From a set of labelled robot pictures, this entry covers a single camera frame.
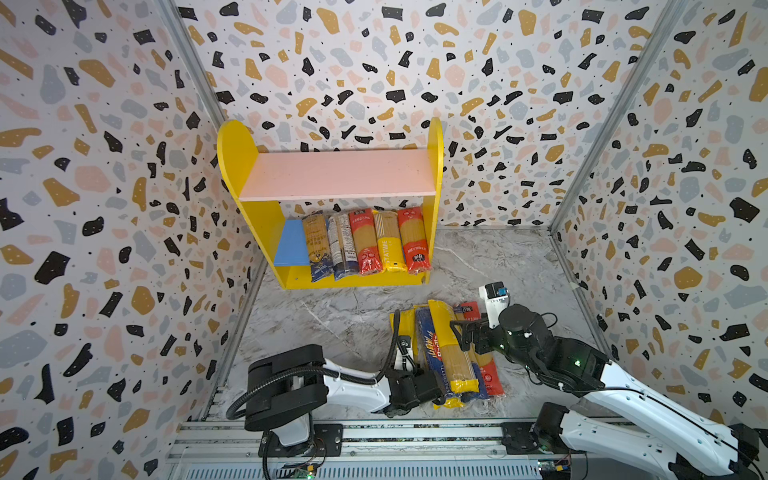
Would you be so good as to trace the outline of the blue Barilla spaghetti bag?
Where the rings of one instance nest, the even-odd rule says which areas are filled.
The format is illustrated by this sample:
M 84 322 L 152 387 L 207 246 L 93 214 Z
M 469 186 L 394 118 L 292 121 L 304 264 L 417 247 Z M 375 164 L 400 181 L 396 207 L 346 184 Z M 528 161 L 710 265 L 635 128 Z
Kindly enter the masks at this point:
M 457 409 L 464 407 L 465 404 L 461 395 L 452 391 L 446 376 L 438 336 L 429 307 L 426 304 L 415 306 L 414 315 L 415 329 L 418 332 L 420 362 L 426 369 L 436 373 L 444 387 L 444 395 L 440 400 L 434 401 L 434 408 Z

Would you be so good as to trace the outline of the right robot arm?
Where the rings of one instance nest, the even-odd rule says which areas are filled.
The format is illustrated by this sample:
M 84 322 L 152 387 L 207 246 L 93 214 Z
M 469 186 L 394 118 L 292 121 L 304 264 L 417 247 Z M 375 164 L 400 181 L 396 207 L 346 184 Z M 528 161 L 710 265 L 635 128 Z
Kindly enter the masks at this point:
M 538 383 L 583 398 L 631 422 L 588 418 L 552 402 L 530 430 L 542 451 L 598 454 L 664 479 L 760 479 L 757 430 L 700 416 L 656 392 L 589 344 L 556 336 L 542 315 L 513 304 L 494 318 L 457 321 L 462 350 L 497 352 Z

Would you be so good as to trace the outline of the clear bag white label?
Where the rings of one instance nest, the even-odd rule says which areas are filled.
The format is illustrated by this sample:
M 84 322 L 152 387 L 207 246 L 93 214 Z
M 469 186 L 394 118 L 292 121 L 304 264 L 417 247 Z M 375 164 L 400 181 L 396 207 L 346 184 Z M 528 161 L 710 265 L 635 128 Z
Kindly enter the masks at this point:
M 336 281 L 357 275 L 359 262 L 354 246 L 348 215 L 338 213 L 328 217 L 327 234 Z

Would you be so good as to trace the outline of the yellow Pastatime bag tall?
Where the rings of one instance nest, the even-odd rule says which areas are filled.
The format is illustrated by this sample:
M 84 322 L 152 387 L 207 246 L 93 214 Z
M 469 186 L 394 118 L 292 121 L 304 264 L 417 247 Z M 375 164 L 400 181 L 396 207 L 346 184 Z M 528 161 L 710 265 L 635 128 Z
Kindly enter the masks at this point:
M 407 272 L 397 213 L 374 211 L 373 217 L 383 269 L 386 272 Z

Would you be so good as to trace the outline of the blue-top spaghetti bag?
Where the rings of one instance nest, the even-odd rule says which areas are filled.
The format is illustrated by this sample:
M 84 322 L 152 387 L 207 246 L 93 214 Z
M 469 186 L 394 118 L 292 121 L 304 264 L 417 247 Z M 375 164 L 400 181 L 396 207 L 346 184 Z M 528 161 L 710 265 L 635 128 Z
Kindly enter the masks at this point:
M 456 320 L 459 322 L 471 322 L 481 319 L 479 307 L 475 301 L 456 305 L 454 307 L 454 314 Z M 488 394 L 474 346 L 464 340 L 461 341 L 461 344 L 466 344 L 468 347 L 468 350 L 463 351 L 462 354 L 465 356 L 471 367 L 473 381 L 475 382 L 475 384 L 469 383 L 469 387 L 464 388 L 460 393 L 461 401 L 463 403 L 468 403 L 475 399 L 487 399 Z

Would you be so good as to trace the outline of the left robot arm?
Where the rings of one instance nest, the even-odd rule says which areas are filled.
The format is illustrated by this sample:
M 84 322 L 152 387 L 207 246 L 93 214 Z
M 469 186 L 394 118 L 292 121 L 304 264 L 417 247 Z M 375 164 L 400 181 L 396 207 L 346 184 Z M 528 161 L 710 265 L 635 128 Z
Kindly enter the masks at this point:
M 252 363 L 246 392 L 225 416 L 242 419 L 248 431 L 271 432 L 292 447 L 313 439 L 312 413 L 324 405 L 393 418 L 445 399 L 439 375 L 418 367 L 398 339 L 377 372 L 340 366 L 311 344 Z

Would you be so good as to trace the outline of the clear spaghetti bag Chinese text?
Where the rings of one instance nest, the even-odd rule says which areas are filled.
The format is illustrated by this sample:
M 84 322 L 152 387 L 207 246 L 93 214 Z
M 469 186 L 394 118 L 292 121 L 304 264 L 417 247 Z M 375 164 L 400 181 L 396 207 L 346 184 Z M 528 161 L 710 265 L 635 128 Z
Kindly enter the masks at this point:
M 328 240 L 326 219 L 315 212 L 302 219 L 308 251 L 311 282 L 315 283 L 333 274 L 333 259 Z

